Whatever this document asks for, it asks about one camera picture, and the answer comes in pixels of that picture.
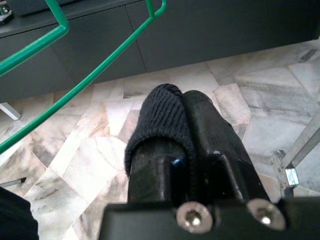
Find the black tv console cabinet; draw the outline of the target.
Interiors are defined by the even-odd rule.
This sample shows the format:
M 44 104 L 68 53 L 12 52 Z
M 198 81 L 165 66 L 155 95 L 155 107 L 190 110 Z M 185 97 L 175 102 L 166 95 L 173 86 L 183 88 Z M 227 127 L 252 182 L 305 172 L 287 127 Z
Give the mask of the black tv console cabinet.
M 148 18 L 144 0 L 75 0 L 62 6 L 69 33 L 0 76 L 0 102 L 68 90 Z M 155 20 L 97 83 L 315 40 L 320 0 L 168 0 Z

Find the plain black shirt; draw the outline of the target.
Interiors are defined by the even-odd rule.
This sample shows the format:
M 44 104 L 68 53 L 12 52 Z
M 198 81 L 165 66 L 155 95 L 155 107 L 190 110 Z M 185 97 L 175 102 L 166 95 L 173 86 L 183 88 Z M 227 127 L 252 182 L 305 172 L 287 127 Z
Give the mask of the plain black shirt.
M 0 240 L 39 240 L 31 204 L 0 187 Z

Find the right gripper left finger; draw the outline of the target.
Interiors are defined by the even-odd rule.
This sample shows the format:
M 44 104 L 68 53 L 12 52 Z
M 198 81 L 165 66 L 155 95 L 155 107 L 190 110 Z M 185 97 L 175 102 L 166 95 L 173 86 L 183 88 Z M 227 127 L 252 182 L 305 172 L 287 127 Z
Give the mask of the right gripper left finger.
M 161 84 L 144 100 L 125 149 L 124 166 L 129 201 L 197 198 L 197 153 L 177 86 Z

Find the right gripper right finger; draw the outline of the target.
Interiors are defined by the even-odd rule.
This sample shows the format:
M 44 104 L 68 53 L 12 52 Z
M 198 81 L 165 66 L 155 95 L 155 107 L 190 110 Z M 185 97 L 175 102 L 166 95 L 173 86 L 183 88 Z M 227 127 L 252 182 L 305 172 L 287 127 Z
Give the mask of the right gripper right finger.
M 269 200 L 254 165 L 232 125 L 211 99 L 197 90 L 183 94 L 196 150 L 199 200 Z

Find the silver metal clothes rack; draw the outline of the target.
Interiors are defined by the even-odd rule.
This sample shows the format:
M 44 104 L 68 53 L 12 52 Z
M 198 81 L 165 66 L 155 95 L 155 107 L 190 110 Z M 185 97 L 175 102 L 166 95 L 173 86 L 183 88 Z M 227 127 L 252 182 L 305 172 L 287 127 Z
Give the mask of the silver metal clothes rack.
M 294 196 L 294 188 L 300 184 L 296 167 L 319 143 L 320 110 L 313 116 L 288 151 L 276 150 L 270 159 L 279 183 L 281 197 Z

